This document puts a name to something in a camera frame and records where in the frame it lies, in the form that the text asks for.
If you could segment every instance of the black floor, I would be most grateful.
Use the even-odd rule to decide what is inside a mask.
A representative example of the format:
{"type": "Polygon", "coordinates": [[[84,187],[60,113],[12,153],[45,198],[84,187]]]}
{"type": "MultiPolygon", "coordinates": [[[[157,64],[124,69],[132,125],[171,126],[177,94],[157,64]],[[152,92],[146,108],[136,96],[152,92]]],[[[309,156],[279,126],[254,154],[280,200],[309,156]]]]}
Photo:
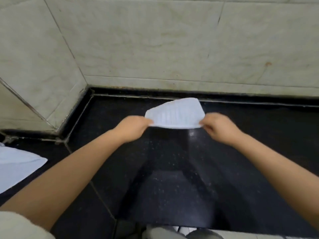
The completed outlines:
{"type": "MultiPolygon", "coordinates": [[[[144,115],[166,101],[93,96],[68,146],[75,151],[125,116],[144,115]]],[[[202,106],[205,112],[229,116],[244,132],[319,175],[318,108],[215,102],[202,102],[202,106]]],[[[1,194],[1,204],[68,155],[63,144],[48,141],[19,139],[10,146],[49,161],[1,194]]],[[[120,147],[52,232],[57,239],[111,238],[112,217],[143,224],[318,237],[245,157],[214,142],[203,129],[148,128],[139,140],[120,147]]]]}

